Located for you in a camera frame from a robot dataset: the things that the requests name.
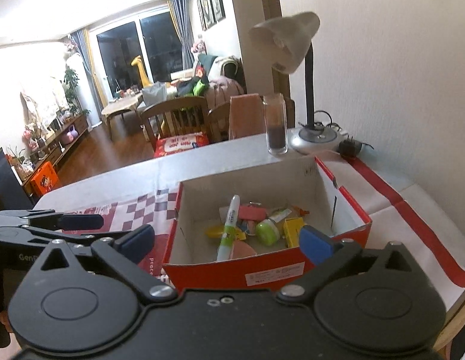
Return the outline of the yellow rectangular box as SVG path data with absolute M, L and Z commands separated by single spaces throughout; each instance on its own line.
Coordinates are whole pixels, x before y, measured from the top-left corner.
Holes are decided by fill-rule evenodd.
M 299 246 L 299 233 L 304 225 L 305 222 L 301 217 L 285 220 L 283 223 L 283 232 L 288 248 Z

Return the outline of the green capped plastic bottle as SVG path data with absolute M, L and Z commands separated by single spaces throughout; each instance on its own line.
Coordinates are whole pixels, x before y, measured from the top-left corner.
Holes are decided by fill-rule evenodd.
M 293 217 L 291 208 L 282 208 L 273 211 L 263 221 L 256 225 L 256 237 L 265 246 L 272 246 L 284 235 L 283 223 Z

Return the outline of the pink heart shaped dish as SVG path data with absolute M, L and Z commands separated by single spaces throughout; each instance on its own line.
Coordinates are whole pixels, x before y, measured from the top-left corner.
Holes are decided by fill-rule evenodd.
M 234 241 L 232 244 L 231 259 L 249 258 L 257 255 L 257 252 L 244 241 Z

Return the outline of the pink red binder clip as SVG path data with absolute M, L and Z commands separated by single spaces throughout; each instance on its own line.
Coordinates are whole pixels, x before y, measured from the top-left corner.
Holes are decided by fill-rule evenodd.
M 238 218 L 245 221 L 261 222 L 268 217 L 268 212 L 262 206 L 240 205 Z

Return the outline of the green white marker pen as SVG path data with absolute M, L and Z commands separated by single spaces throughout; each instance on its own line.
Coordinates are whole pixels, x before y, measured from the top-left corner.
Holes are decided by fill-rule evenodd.
M 236 240 L 237 218 L 240 208 L 240 197 L 234 195 L 228 208 L 228 213 L 223 226 L 223 234 L 217 250 L 217 262 L 226 261 L 230 258 L 233 249 L 233 242 Z

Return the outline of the red orange charm keychain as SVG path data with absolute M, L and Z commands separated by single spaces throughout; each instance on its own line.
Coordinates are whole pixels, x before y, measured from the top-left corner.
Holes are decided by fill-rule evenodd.
M 292 206 L 294 212 L 299 216 L 299 217 L 305 217 L 307 215 L 310 214 L 310 211 L 308 210 L 304 210 L 302 209 L 301 207 L 297 206 L 297 205 L 293 205 Z

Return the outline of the pink face doll figure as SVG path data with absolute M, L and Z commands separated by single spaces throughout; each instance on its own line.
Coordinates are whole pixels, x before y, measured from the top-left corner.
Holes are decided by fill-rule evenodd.
M 254 220 L 239 219 L 237 227 L 245 233 L 246 236 L 256 236 L 256 224 Z

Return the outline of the white grey cylinder roll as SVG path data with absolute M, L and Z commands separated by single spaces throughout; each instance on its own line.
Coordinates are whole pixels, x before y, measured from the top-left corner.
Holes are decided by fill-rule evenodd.
M 220 207 L 219 213 L 220 213 L 220 220 L 222 223 L 224 223 L 228 216 L 228 207 L 227 206 Z

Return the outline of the black speaker cabinet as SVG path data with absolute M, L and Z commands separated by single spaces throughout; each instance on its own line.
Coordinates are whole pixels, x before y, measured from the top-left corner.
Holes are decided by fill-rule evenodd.
M 0 211 L 32 208 L 32 201 L 18 182 L 3 149 L 0 148 Z

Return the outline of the orange gift box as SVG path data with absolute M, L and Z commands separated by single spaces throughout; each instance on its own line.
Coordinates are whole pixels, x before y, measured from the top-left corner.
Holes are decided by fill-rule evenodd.
M 59 185 L 59 177 L 50 161 L 43 163 L 36 169 L 30 179 L 34 194 L 42 197 Z

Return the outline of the red cardboard box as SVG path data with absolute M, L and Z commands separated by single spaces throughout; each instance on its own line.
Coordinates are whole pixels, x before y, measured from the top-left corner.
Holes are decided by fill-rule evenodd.
M 303 226 L 365 245 L 372 225 L 318 157 L 187 180 L 178 198 L 163 269 L 180 291 L 279 289 L 313 267 Z

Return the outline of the pink bag on cabinet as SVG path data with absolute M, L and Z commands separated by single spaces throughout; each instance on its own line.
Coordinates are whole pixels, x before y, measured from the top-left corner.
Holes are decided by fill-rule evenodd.
M 67 146 L 70 145 L 77 137 L 79 133 L 76 130 L 75 125 L 70 125 L 65 133 L 61 135 L 62 144 Z

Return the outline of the wooden tv cabinet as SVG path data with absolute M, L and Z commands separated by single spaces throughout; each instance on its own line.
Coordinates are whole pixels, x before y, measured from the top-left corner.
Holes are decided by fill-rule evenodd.
M 63 145 L 61 135 L 67 131 L 70 125 L 75 125 L 79 136 L 70 145 Z M 34 150 L 31 153 L 30 160 L 33 165 L 33 173 L 21 182 L 22 188 L 28 197 L 38 197 L 34 194 L 32 186 L 30 185 L 30 179 L 36 172 L 36 169 L 47 161 L 51 162 L 55 170 L 59 169 L 62 160 L 76 148 L 83 135 L 88 133 L 89 123 L 87 121 L 87 117 L 85 115 L 78 115 L 74 119 L 65 123 L 58 131 L 54 132 L 53 135 L 45 141 L 45 146 Z

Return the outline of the black power adapter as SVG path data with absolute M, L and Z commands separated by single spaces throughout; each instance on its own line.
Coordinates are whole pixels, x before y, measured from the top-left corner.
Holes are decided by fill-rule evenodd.
M 347 137 L 339 143 L 338 152 L 343 158 L 357 158 L 364 146 L 374 149 L 369 143 Z

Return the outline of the red white patterned mat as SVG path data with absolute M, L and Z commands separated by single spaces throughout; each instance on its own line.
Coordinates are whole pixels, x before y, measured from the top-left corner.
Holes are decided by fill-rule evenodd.
M 184 152 L 70 184 L 52 203 L 60 211 L 99 211 L 108 233 L 151 225 L 158 244 L 141 267 L 151 275 L 165 272 L 179 290 L 276 290 L 312 270 L 312 262 L 284 237 L 263 244 L 259 236 L 248 236 L 241 252 L 219 261 L 220 241 L 207 231 L 221 225 L 220 210 L 238 196 L 243 206 L 259 203 L 268 215 L 286 212 L 335 241 L 350 238 L 370 249 L 403 243 L 452 307 L 465 290 L 465 266 L 406 201 L 388 201 L 372 190 L 378 211 L 368 214 L 359 195 L 339 181 L 344 166 L 331 153 L 236 165 Z

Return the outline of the red printed seat cushion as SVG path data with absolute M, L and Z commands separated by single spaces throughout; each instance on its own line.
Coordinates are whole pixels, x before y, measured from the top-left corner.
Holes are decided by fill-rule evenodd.
M 181 136 L 170 136 L 156 141 L 154 158 L 174 155 L 184 151 L 197 149 L 210 144 L 206 133 L 189 133 Z

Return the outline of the wooden coffee table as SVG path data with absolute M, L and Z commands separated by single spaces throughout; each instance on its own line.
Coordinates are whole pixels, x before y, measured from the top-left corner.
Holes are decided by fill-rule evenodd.
M 138 111 L 139 105 L 143 102 L 142 92 L 133 96 L 121 97 L 121 99 L 110 102 L 102 111 L 102 121 L 105 123 L 110 140 L 113 140 L 111 121 L 115 116 L 123 116 L 128 112 L 133 112 L 138 119 L 141 119 Z

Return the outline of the green potted plant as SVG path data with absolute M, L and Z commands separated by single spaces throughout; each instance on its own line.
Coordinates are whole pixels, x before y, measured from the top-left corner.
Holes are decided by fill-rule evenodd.
M 89 110 L 80 105 L 80 100 L 78 98 L 78 83 L 79 77 L 77 76 L 76 71 L 67 65 L 63 78 L 63 89 L 70 111 L 74 116 L 88 116 Z

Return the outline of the wooden dining chair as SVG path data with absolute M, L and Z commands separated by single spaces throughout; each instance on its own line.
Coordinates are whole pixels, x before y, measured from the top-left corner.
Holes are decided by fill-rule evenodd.
M 147 106 L 140 112 L 140 118 L 153 152 L 156 153 L 158 144 L 166 139 L 176 139 L 194 133 L 206 137 L 206 144 L 212 143 L 208 112 L 207 100 L 204 97 L 174 97 Z

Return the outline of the glass jar dark contents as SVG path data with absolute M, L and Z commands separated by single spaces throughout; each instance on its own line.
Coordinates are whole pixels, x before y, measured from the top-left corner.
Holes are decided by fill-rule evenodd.
M 283 155 L 288 151 L 285 100 L 282 94 L 271 94 L 262 98 L 268 151 L 272 155 Z

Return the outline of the pink towel on chair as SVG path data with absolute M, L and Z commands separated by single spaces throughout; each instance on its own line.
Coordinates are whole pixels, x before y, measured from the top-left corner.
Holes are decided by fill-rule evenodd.
M 232 96 L 229 104 L 230 140 L 265 133 L 263 101 L 258 94 Z

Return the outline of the yellow giraffe toy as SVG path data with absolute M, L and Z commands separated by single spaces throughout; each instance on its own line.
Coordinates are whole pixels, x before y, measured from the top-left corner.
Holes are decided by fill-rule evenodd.
M 132 62 L 131 62 L 132 67 L 136 67 L 138 70 L 138 74 L 141 80 L 141 85 L 143 88 L 149 88 L 152 86 L 151 81 L 149 80 L 149 77 L 147 76 L 146 69 L 142 60 L 141 55 L 136 56 Z

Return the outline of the sofa with clothes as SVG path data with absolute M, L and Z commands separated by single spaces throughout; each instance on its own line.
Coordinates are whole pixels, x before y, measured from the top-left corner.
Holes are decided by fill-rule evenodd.
M 236 56 L 200 54 L 189 72 L 177 72 L 167 85 L 169 96 L 204 97 L 209 110 L 246 92 L 242 61 Z

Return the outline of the white desk lamp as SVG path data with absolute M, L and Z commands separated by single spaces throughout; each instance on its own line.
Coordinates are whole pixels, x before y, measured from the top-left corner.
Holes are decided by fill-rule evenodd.
M 315 51 L 313 38 L 321 21 L 313 11 L 292 16 L 266 19 L 249 30 L 254 48 L 268 61 L 273 70 L 294 82 L 293 94 L 302 95 L 300 126 L 291 133 L 290 147 L 302 155 L 333 150 L 341 141 L 332 122 L 316 119 L 320 110 L 315 99 Z

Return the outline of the framed pictures over sofa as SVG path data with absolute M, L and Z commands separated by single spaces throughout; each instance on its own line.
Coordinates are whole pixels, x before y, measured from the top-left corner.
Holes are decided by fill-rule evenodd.
M 196 0 L 196 2 L 203 31 L 211 29 L 225 19 L 223 0 Z

